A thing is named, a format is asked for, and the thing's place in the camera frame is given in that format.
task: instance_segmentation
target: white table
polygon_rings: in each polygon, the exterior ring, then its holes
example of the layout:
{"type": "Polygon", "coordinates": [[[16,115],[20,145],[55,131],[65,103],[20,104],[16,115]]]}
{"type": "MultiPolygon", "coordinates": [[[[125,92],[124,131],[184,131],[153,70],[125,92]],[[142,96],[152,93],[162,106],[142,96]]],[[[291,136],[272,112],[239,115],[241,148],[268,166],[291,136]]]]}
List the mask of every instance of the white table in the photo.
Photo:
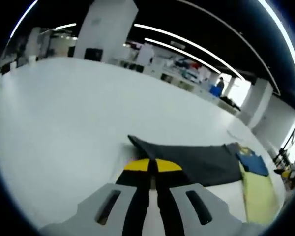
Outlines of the white table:
{"type": "MultiPolygon", "coordinates": [[[[165,145],[242,140],[274,169],[236,117],[148,75],[53,58],[0,76],[0,171],[14,201],[39,228],[73,216],[79,202],[118,178],[133,158],[128,134],[165,145]]],[[[282,180],[272,171],[270,176],[281,206],[282,180]]],[[[241,181],[208,189],[246,220],[241,181]]]]}

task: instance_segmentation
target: blue object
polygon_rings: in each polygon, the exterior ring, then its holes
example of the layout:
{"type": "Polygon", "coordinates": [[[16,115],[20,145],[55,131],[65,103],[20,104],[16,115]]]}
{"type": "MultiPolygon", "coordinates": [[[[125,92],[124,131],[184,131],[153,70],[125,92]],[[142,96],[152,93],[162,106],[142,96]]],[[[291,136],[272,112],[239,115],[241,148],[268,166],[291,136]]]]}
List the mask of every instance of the blue object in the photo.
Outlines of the blue object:
{"type": "Polygon", "coordinates": [[[252,172],[261,176],[268,176],[269,171],[262,160],[261,156],[257,156],[254,153],[251,155],[243,155],[241,153],[236,154],[245,171],[252,172]]]}
{"type": "Polygon", "coordinates": [[[222,94],[222,89],[218,86],[214,86],[212,85],[210,91],[209,91],[212,95],[214,95],[215,97],[220,97],[222,94]]]}

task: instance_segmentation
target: folded cloth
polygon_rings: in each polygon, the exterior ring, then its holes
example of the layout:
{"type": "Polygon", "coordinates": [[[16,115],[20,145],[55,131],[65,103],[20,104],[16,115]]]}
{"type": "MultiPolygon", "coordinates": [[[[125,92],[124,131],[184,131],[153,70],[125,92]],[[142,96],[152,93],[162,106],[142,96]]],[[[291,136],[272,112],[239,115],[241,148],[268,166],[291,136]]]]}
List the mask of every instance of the folded cloth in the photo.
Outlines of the folded cloth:
{"type": "Polygon", "coordinates": [[[271,223],[279,210],[279,204],[270,176],[247,172],[241,164],[240,170],[247,221],[263,225],[271,223]]]}
{"type": "Polygon", "coordinates": [[[237,144],[222,146],[156,145],[128,136],[141,152],[140,159],[163,159],[182,167],[191,182],[205,187],[241,180],[237,144]]]}
{"type": "Polygon", "coordinates": [[[269,175],[269,171],[261,156],[257,156],[253,152],[250,155],[238,152],[237,157],[243,165],[245,171],[252,172],[261,176],[269,175]]]}

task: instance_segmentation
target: black ceiling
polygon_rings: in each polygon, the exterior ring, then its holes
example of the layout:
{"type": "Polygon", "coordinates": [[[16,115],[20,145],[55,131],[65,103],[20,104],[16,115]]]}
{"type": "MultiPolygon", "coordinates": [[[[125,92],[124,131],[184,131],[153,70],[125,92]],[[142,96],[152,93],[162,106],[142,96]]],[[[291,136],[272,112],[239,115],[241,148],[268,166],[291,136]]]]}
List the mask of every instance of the black ceiling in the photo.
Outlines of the black ceiling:
{"type": "MultiPolygon", "coordinates": [[[[295,108],[295,67],[285,40],[269,14],[258,0],[188,0],[213,13],[252,45],[271,71],[281,92],[281,98],[295,108]]],[[[83,19],[93,0],[81,0],[78,3],[39,0],[33,11],[25,18],[16,32],[16,36],[27,34],[33,26],[55,28],[77,23],[72,30],[78,35],[83,19]]],[[[13,25],[31,0],[23,1],[11,13],[6,24],[6,32],[13,25]]],[[[189,39],[210,50],[235,69],[245,71],[248,79],[256,77],[269,80],[274,86],[265,67],[234,32],[210,15],[176,0],[135,0],[139,9],[134,23],[143,24],[189,39]]],[[[277,0],[275,5],[284,16],[283,24],[295,33],[295,0],[277,0]]],[[[147,29],[133,27],[129,38],[140,42],[148,37],[169,44],[172,38],[147,29]]],[[[202,51],[187,45],[185,51],[199,57],[216,67],[224,67],[220,62],[202,51]]]]}

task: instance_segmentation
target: yellow towel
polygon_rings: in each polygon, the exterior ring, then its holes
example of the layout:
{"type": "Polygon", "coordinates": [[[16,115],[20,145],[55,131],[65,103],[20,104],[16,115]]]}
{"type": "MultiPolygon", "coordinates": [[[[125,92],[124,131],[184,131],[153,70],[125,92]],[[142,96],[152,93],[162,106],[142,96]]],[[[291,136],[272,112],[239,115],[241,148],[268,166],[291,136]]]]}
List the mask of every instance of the yellow towel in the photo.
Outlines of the yellow towel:
{"type": "Polygon", "coordinates": [[[243,192],[247,222],[267,225],[274,220],[279,204],[269,176],[246,172],[239,163],[243,178],[243,192]]]}

